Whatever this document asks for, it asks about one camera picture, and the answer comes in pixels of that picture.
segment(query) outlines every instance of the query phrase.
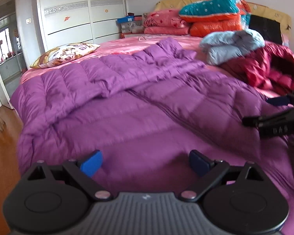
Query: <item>white logo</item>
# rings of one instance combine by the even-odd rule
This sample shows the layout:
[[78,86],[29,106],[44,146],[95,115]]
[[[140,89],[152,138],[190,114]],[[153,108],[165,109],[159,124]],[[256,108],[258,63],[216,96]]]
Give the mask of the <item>white logo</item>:
[[151,196],[150,196],[149,194],[146,194],[146,195],[142,196],[142,198],[143,198],[144,200],[148,200],[148,199],[151,198]]

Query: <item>pink blanket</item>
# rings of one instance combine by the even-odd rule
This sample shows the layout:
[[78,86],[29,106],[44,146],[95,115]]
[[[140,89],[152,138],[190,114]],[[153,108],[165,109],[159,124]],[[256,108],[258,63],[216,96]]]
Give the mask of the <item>pink blanket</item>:
[[[59,68],[62,68],[63,66],[72,64],[73,62],[81,62],[89,58],[99,58],[109,54],[133,54],[137,51],[140,51],[149,47],[152,44],[155,44],[163,39],[166,39],[168,36],[169,35],[159,36],[159,35],[146,34],[139,37],[131,37],[131,38],[125,38],[125,39],[120,39],[116,41],[105,42],[105,43],[102,43],[101,47],[98,48],[94,53],[84,56],[80,59],[74,60],[72,62],[68,62],[53,68],[45,68],[45,69],[31,68],[26,73],[24,73],[24,75],[21,77],[20,83],[23,84],[25,81],[35,76],[42,75],[50,70],[57,70]],[[192,36],[174,36],[174,35],[170,35],[170,37],[177,40],[184,49],[196,51],[197,52],[196,59],[202,60],[202,61],[206,60],[206,55],[203,52],[201,52],[199,48],[199,43],[202,40],[202,38],[192,37]],[[211,71],[218,71],[227,75],[228,77],[233,77],[229,72],[227,72],[226,70],[223,70],[220,67],[210,66],[210,65],[207,65],[207,67]],[[257,89],[257,91],[259,91],[260,93],[263,93],[264,95],[268,97],[278,96],[278,94],[268,90]]]

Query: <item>doorway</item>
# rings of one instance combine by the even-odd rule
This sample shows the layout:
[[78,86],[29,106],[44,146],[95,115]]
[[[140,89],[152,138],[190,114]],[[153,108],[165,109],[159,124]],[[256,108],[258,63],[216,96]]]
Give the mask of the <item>doorway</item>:
[[15,0],[1,0],[0,77],[9,98],[19,86],[20,78],[26,70],[16,23]]

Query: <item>headboard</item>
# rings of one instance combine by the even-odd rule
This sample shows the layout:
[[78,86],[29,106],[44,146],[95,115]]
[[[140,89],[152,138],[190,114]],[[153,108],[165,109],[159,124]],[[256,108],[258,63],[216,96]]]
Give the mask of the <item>headboard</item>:
[[[204,0],[161,0],[156,4],[155,11],[170,8],[182,9],[185,5],[194,3],[196,1]],[[287,35],[288,38],[291,37],[292,19],[288,14],[256,3],[248,2],[248,5],[250,6],[251,13],[253,15],[279,22],[281,26],[281,33]]]

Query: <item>white wardrobe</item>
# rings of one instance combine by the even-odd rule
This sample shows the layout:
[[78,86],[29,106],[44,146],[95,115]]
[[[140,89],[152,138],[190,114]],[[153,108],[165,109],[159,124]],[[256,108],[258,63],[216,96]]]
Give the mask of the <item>white wardrobe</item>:
[[100,44],[120,35],[124,0],[37,0],[45,51],[78,42]]

